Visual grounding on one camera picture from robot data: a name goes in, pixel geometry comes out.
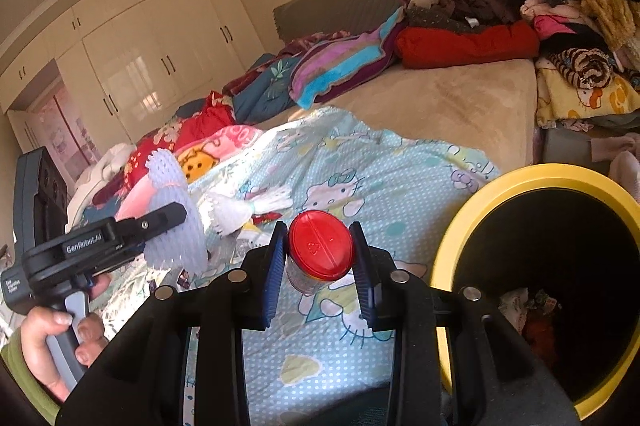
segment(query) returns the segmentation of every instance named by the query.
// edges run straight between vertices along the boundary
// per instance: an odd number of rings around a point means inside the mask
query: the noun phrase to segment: plastic container
[[[342,278],[353,266],[353,241],[345,225],[324,211],[305,211],[289,226],[287,277],[305,296]]]
[[[471,197],[436,255],[431,285],[486,297],[543,288],[562,310],[552,371],[583,420],[606,403],[640,345],[640,206],[618,184],[570,165],[511,171]],[[438,330],[450,387],[446,335]]]

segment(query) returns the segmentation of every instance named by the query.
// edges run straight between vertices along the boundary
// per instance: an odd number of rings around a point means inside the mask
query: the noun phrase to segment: yellow trash can rim
[[[430,284],[453,289],[456,266],[467,240],[478,224],[496,207],[517,195],[537,189],[564,188],[580,191],[608,205],[631,231],[640,248],[640,205],[618,184],[604,175],[568,164],[539,164],[498,177],[474,194],[452,220],[442,238],[431,271]],[[622,358],[600,385],[575,402],[580,420],[585,419],[611,397],[640,347],[640,321]],[[451,366],[444,329],[438,329],[438,349],[442,377],[451,389]]]

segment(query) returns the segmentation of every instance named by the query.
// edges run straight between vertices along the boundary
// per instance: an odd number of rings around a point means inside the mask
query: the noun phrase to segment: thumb
[[[34,307],[20,326],[22,354],[27,367],[60,401],[64,401],[69,392],[53,362],[46,339],[65,332],[71,321],[72,317],[65,312]]]

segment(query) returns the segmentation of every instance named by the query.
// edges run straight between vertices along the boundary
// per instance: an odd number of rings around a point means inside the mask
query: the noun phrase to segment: hello kitty blanket
[[[191,287],[209,283],[241,260],[232,252],[220,253],[225,248],[207,226],[204,204],[212,187],[242,199],[286,184],[294,200],[282,215],[287,225],[307,209],[329,211],[346,225],[359,221],[371,245],[388,250],[399,268],[426,279],[453,216],[497,175],[477,150],[374,131],[347,111],[324,107],[264,133],[249,149],[191,184],[205,222],[207,249],[217,256],[204,276],[191,280]],[[300,295],[285,276],[271,328],[244,332],[252,424],[287,424],[385,382],[391,374],[392,337],[367,328],[351,274],[313,297]],[[184,426],[194,424],[196,345],[194,332]]]

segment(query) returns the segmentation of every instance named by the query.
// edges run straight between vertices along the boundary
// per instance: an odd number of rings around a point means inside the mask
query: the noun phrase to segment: striped rolled cloth
[[[568,48],[548,59],[575,88],[605,88],[611,81],[609,56],[597,48]]]

